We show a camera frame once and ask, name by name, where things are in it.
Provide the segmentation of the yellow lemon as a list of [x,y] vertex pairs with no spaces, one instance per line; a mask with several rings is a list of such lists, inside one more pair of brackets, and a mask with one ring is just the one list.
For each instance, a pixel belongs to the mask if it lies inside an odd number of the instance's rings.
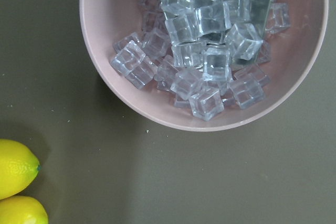
[[1,139],[1,199],[24,190],[39,171],[39,159],[26,145]]
[[1,223],[49,223],[49,218],[37,199],[11,196],[1,200]]

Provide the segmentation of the pink bowl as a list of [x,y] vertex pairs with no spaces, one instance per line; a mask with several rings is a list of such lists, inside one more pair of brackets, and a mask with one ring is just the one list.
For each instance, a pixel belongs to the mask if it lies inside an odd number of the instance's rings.
[[173,106],[171,94],[153,82],[138,90],[112,69],[112,44],[141,30],[138,0],[79,0],[82,34],[90,58],[109,89],[142,116],[175,129],[214,132],[232,129],[266,115],[284,102],[312,68],[326,33],[329,0],[279,0],[289,5],[290,28],[271,36],[271,61],[262,65],[271,82],[264,100],[241,110],[227,108],[210,121]]

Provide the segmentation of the metal ice scoop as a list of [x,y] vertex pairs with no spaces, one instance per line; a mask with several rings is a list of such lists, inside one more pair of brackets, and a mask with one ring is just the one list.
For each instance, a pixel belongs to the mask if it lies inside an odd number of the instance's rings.
[[160,0],[177,67],[200,67],[207,46],[227,45],[233,70],[260,52],[272,0]]

